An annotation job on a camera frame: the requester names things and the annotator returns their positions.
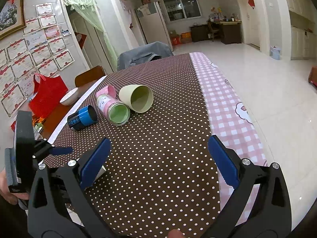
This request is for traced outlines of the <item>person's left hand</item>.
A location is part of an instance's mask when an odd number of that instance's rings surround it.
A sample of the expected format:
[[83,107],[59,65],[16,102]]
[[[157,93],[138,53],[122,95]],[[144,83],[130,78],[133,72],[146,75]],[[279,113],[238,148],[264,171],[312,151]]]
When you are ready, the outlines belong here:
[[12,205],[18,204],[18,199],[29,200],[30,197],[28,193],[11,193],[9,191],[5,169],[0,174],[0,190],[1,196]]

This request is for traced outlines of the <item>person's right hand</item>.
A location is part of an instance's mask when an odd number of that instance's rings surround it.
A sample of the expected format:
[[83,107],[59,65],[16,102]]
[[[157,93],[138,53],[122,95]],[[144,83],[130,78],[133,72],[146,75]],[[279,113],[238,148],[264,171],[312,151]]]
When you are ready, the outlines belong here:
[[177,229],[173,229],[168,233],[167,238],[185,238],[185,235]]

